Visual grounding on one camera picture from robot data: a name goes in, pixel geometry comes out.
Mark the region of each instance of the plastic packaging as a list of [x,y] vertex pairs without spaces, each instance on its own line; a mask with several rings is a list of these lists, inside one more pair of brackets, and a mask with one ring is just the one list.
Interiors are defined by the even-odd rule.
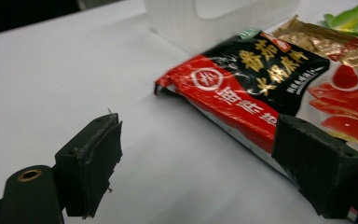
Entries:
[[[248,28],[266,29],[288,19],[300,0],[237,0],[234,3],[238,7],[214,18],[200,15],[199,1],[145,0],[145,7],[152,27],[160,35],[197,54]],[[209,1],[208,8],[232,7],[229,2],[214,6],[216,2]]]

